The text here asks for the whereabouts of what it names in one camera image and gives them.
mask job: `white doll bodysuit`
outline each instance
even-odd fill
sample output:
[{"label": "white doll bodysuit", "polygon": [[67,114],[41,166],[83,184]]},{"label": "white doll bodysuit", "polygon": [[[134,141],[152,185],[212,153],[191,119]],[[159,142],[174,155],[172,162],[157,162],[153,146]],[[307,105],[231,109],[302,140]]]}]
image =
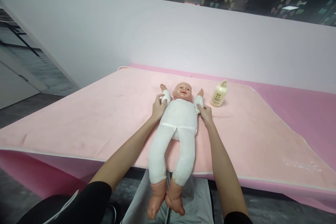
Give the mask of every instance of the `white doll bodysuit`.
[{"label": "white doll bodysuit", "polygon": [[167,108],[161,118],[154,141],[149,151],[148,168],[149,179],[152,184],[166,178],[165,152],[171,139],[180,141],[180,157],[173,172],[173,181],[184,186],[194,167],[195,135],[199,110],[197,104],[203,108],[203,97],[197,95],[195,104],[176,99],[170,101],[170,93],[164,90],[161,103],[167,100]]}]

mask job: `gray floor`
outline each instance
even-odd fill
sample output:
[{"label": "gray floor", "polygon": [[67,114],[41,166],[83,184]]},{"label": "gray floor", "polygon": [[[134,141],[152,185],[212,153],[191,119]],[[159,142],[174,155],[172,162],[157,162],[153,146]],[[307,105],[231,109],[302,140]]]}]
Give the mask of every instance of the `gray floor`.
[{"label": "gray floor", "polygon": [[1,48],[48,87],[42,93],[68,96],[77,91],[77,88],[43,52],[36,51],[40,55],[37,57],[28,49],[4,46]]},{"label": "gray floor", "polygon": [[[19,120],[49,104],[61,96],[37,94],[19,103],[0,110],[0,128]],[[130,170],[111,197],[121,205],[125,213],[140,184],[141,171]],[[217,190],[210,183],[215,212],[215,223],[223,223]],[[244,189],[245,201],[254,224],[314,224],[336,223],[336,215],[309,206],[301,205],[288,198],[272,193]],[[41,199],[27,188],[13,180],[0,169],[0,223],[16,223],[30,208]]]}]

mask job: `doll leg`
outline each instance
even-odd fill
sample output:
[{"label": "doll leg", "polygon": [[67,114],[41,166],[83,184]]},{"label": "doll leg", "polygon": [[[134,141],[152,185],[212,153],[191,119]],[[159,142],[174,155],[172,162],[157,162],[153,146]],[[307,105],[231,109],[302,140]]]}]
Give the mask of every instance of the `doll leg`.
[{"label": "doll leg", "polygon": [[176,128],[159,125],[149,151],[148,169],[153,195],[149,201],[147,214],[155,219],[167,191],[165,153]]},{"label": "doll leg", "polygon": [[183,186],[191,175],[195,161],[195,130],[178,128],[180,157],[176,164],[166,195],[166,205],[180,215],[185,214],[181,199]]}]

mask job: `gray pants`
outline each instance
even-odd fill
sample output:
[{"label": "gray pants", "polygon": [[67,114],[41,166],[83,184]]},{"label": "gray pants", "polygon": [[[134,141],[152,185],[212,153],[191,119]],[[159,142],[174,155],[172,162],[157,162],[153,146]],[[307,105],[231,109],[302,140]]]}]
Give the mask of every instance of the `gray pants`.
[{"label": "gray pants", "polygon": [[147,208],[152,196],[150,184],[149,172],[146,170],[122,224],[214,223],[210,190],[206,179],[190,177],[183,187],[181,197],[186,212],[184,216],[175,213],[163,202],[155,220],[147,216]]}]

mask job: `baby doll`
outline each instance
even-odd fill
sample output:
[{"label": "baby doll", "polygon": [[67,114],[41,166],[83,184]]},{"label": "baby doll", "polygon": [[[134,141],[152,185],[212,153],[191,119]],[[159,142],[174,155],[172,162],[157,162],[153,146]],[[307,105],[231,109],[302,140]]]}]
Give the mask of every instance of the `baby doll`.
[{"label": "baby doll", "polygon": [[[153,195],[150,199],[147,214],[150,219],[156,217],[163,201],[168,207],[180,215],[185,214],[181,199],[183,186],[191,175],[195,161],[195,135],[197,133],[197,117],[203,108],[203,89],[191,103],[191,86],[182,82],[173,91],[174,100],[170,101],[167,87],[160,85],[165,95],[161,103],[167,100],[167,108],[161,118],[156,136],[149,151],[149,180]],[[170,185],[166,184],[165,152],[171,139],[180,141],[180,157],[175,166]]]}]

